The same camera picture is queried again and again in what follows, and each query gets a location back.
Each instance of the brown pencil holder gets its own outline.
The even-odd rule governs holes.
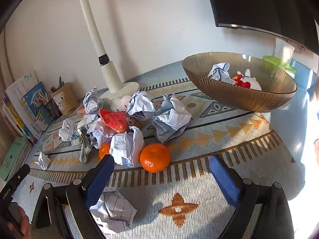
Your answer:
[[[69,83],[65,83],[63,87],[61,87],[59,90],[52,93],[51,95],[53,100],[59,107],[59,110],[62,112],[64,116],[67,116],[70,113],[72,113],[74,108],[76,108],[79,105],[79,102],[75,98]]]

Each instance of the brown ribbed bowl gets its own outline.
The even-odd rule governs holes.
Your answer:
[[[259,82],[262,91],[231,85],[207,77],[214,64],[230,63],[229,75],[237,71]],[[242,110],[263,112],[273,110],[289,101],[297,90],[295,80],[279,67],[248,55],[228,52],[208,52],[186,57],[182,65],[189,79],[210,98]]]

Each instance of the tangerine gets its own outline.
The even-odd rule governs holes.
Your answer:
[[[110,154],[111,142],[104,142],[98,150],[98,156],[102,160],[105,155]]]
[[[141,166],[151,173],[163,171],[171,161],[168,148],[160,143],[152,143],[144,147],[140,154]]]

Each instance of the black screen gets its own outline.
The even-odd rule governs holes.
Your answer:
[[[295,41],[319,55],[309,0],[211,0],[217,27],[252,28]]]

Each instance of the silver screw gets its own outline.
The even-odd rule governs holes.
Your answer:
[[[43,186],[43,188],[44,188],[45,190],[48,190],[48,189],[51,188],[51,184],[50,184],[50,183],[47,183],[47,184],[45,184],[45,185]]]
[[[275,182],[274,185],[275,185],[275,187],[276,187],[277,189],[280,189],[280,188],[282,187],[279,182]]]
[[[251,185],[251,183],[252,183],[251,179],[249,179],[249,178],[244,178],[242,181],[243,181],[246,185]]]
[[[73,181],[73,184],[74,184],[74,185],[79,185],[81,182],[82,182],[82,180],[79,179],[79,178],[77,178],[77,179],[75,179],[75,180]]]

